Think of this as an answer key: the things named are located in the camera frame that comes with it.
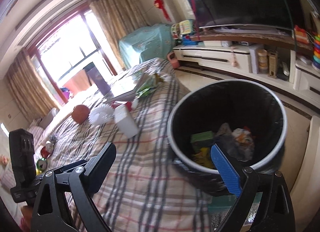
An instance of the orange ball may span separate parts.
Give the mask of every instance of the orange ball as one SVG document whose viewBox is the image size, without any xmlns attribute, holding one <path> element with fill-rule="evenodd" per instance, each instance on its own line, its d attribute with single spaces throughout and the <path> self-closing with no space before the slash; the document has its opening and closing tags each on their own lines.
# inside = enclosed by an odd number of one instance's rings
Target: orange ball
<svg viewBox="0 0 320 232">
<path fill-rule="evenodd" d="M 73 109 L 71 113 L 71 117 L 78 124 L 83 124 L 84 121 L 88 119 L 89 114 L 90 114 L 90 109 L 83 104 L 79 104 L 79 105 L 76 105 L 75 108 Z"/>
</svg>

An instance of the curtain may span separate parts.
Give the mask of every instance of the curtain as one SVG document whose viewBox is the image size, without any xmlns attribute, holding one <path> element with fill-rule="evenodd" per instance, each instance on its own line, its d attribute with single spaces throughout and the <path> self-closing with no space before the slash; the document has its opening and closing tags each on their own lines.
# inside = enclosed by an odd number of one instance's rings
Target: curtain
<svg viewBox="0 0 320 232">
<path fill-rule="evenodd" d="M 16 56 L 5 80 L 20 111 L 30 122 L 45 117 L 52 108 L 60 108 L 58 101 L 36 73 L 26 50 Z"/>
<path fill-rule="evenodd" d="M 112 51 L 122 68 L 125 68 L 119 52 L 119 40 L 138 28 L 148 26 L 133 0 L 87 0 L 97 17 Z"/>
</svg>

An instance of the plaid bedsheet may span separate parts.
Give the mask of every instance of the plaid bedsheet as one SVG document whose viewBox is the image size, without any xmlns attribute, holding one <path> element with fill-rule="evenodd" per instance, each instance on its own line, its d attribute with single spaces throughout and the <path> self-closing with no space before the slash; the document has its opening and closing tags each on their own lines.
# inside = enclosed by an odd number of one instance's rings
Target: plaid bedsheet
<svg viewBox="0 0 320 232">
<path fill-rule="evenodd" d="M 120 77 L 141 68 L 159 73 L 164 82 L 152 95 L 140 99 L 138 108 L 131 111 L 139 133 L 127 139 L 113 121 L 100 126 L 92 126 L 88 121 L 78 125 L 68 117 L 53 132 L 58 141 L 48 169 L 89 160 L 106 142 L 113 142 L 116 160 L 93 197 L 113 231 L 209 231 L 205 195 L 190 185 L 168 158 L 168 117 L 189 91 L 177 80 L 171 64 L 159 58 L 137 65 Z M 96 91 L 83 104 L 93 109 L 102 100 L 102 94 Z M 85 231 L 71 195 L 67 200 L 76 226 Z"/>
</svg>

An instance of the screw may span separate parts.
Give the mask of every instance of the screw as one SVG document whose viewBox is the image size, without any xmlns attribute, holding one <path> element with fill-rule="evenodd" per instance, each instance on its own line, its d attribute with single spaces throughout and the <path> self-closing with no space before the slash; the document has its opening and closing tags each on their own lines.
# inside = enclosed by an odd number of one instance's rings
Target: screw
<svg viewBox="0 0 320 232">
<path fill-rule="evenodd" d="M 52 171 L 47 171 L 47 173 L 45 174 L 46 177 L 50 177 L 53 174 Z"/>
<path fill-rule="evenodd" d="M 76 168 L 76 173 L 81 173 L 84 170 L 82 166 Z"/>
<path fill-rule="evenodd" d="M 281 177 L 282 173 L 280 171 L 275 171 L 275 175 L 278 176 L 278 177 Z"/>
<path fill-rule="evenodd" d="M 244 171 L 247 173 L 251 173 L 251 172 L 253 172 L 253 169 L 251 167 L 245 167 Z"/>
</svg>

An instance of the floor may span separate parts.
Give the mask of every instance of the floor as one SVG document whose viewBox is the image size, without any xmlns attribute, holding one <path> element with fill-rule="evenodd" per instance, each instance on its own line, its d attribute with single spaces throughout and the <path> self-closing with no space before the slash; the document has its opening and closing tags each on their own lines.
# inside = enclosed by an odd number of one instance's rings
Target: floor
<svg viewBox="0 0 320 232">
<path fill-rule="evenodd" d="M 216 82 L 217 79 L 230 79 L 222 74 L 211 71 L 201 71 L 195 68 L 180 67 L 175 70 L 179 81 L 190 91 L 202 86 Z M 313 115 L 317 115 L 312 110 L 302 104 L 279 93 L 276 95 L 282 100 L 288 118 L 288 134 L 285 141 L 285 154 L 280 171 L 287 182 L 288 189 L 291 190 L 300 170 L 304 152 L 308 140 L 308 128 Z"/>
</svg>

